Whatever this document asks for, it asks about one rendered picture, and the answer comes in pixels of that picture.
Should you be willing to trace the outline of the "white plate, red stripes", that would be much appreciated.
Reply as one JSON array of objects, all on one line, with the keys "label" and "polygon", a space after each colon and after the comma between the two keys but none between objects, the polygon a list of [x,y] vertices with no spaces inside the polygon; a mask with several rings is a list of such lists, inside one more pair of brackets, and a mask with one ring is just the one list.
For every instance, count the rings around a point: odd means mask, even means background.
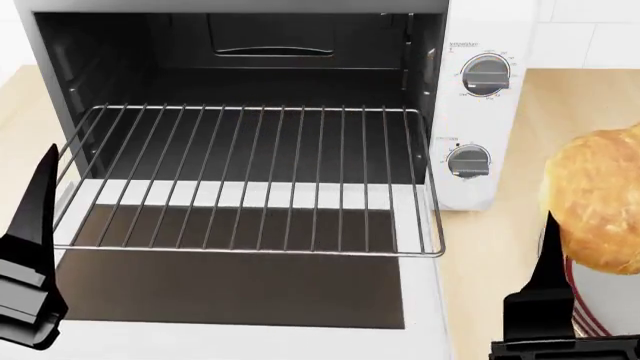
[{"label": "white plate, red stripes", "polygon": [[565,260],[576,331],[587,337],[640,335],[640,274],[614,275]]}]

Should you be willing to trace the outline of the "round golden bread loaf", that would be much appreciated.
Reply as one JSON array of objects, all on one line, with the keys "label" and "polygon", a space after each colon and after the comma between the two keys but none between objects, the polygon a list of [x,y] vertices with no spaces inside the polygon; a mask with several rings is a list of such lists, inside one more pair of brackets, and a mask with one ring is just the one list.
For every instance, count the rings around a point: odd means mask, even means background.
[{"label": "round golden bread loaf", "polygon": [[562,146],[546,161],[540,200],[571,260],[599,272],[640,274],[640,123]]}]

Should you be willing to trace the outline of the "grey timer dial knob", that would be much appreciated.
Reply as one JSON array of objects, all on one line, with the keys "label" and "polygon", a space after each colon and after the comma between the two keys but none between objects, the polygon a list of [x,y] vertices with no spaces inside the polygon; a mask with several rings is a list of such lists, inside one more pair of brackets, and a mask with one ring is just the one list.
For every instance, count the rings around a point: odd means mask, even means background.
[{"label": "grey timer dial knob", "polygon": [[482,146],[466,144],[457,146],[446,158],[450,173],[461,179],[488,176],[491,156]]}]

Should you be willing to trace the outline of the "white toaster oven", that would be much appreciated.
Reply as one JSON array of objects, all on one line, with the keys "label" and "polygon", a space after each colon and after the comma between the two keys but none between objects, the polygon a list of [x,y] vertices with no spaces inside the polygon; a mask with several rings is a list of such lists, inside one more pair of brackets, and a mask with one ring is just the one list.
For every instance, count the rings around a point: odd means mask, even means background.
[{"label": "white toaster oven", "polygon": [[[425,121],[439,206],[493,203],[540,0],[13,0],[63,128],[104,104],[402,108]],[[470,95],[481,53],[510,87]],[[446,158],[482,146],[490,173]]]}]

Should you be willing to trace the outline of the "white oven door, dark glass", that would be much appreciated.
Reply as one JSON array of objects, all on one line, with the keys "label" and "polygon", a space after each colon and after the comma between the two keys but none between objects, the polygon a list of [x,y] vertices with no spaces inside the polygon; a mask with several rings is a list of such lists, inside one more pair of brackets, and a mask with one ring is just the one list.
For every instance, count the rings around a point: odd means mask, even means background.
[{"label": "white oven door, dark glass", "polygon": [[71,182],[46,360],[451,360],[427,185]]}]

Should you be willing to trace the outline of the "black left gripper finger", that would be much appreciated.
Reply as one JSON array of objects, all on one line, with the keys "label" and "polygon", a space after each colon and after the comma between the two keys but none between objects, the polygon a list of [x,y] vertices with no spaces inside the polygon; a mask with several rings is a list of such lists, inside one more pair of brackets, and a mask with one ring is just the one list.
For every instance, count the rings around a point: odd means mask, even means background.
[{"label": "black left gripper finger", "polygon": [[0,237],[0,275],[44,280],[54,272],[53,218],[59,151],[49,147]]}]

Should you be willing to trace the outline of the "grey temperature dial knob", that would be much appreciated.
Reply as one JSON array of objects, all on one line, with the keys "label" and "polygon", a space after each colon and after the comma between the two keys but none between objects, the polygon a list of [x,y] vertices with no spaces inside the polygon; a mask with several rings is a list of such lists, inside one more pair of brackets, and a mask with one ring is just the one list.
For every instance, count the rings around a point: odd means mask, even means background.
[{"label": "grey temperature dial knob", "polygon": [[481,53],[463,65],[460,76],[470,95],[489,97],[510,87],[511,68],[505,57],[497,53]]}]

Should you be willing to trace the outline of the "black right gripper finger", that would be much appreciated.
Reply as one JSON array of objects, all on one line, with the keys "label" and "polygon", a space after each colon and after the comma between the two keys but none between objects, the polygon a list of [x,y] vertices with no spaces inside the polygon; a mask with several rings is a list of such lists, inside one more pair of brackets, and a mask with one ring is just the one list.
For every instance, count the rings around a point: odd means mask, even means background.
[{"label": "black right gripper finger", "polygon": [[575,338],[574,294],[567,281],[560,227],[548,214],[541,251],[528,283],[503,302],[503,340],[565,341]]}]

